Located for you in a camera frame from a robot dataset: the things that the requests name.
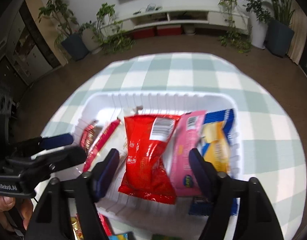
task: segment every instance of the pink snack package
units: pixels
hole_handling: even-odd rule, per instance
[[[190,168],[189,152],[196,147],[207,111],[183,114],[179,120],[173,152],[170,181],[178,197],[201,195]]]

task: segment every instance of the white plastic tray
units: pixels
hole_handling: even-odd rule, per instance
[[[73,130],[75,144],[79,143],[83,129],[93,120],[99,120],[98,125],[105,125],[116,119],[121,108],[143,106],[140,114],[183,114],[195,110],[214,112],[233,108],[235,122],[231,130],[231,173],[237,179],[243,175],[243,150],[239,137],[239,120],[235,102],[224,94],[195,93],[195,92],[115,92],[99,93],[90,97],[74,123]],[[167,173],[171,169],[174,138],[171,138],[163,154]],[[73,179],[79,175],[82,165],[57,172],[60,180]],[[128,196],[118,192],[121,180],[125,173],[125,164],[122,166],[108,190],[105,198],[96,204],[103,215],[126,223],[130,226],[143,228],[156,234],[178,236],[183,239],[197,239],[202,232],[207,217],[188,215],[192,198],[177,198],[176,205],[157,203]],[[229,227],[235,227],[236,218],[232,218]]]

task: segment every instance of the round table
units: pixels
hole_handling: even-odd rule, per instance
[[[285,240],[291,240],[303,215],[306,164],[296,128],[278,102],[230,62],[205,53],[167,53],[113,62],[80,86],[42,132],[70,132],[72,120],[97,92],[135,90],[220,92],[238,106],[244,149],[244,180],[257,177],[277,214]],[[151,233],[111,220],[115,233]]]

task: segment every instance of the dark gray plant pot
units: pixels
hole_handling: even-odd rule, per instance
[[[272,19],[268,26],[266,48],[272,54],[283,57],[290,47],[294,34],[295,32],[288,26]]]
[[[61,45],[75,61],[83,59],[89,53],[78,33],[70,35]]]

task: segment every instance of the human hand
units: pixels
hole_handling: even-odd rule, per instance
[[[4,211],[8,211],[15,205],[15,198],[0,196],[0,223],[4,229],[14,231],[8,222]],[[33,204],[30,199],[24,199],[20,207],[20,212],[23,216],[23,227],[27,230],[31,215],[33,211]]]

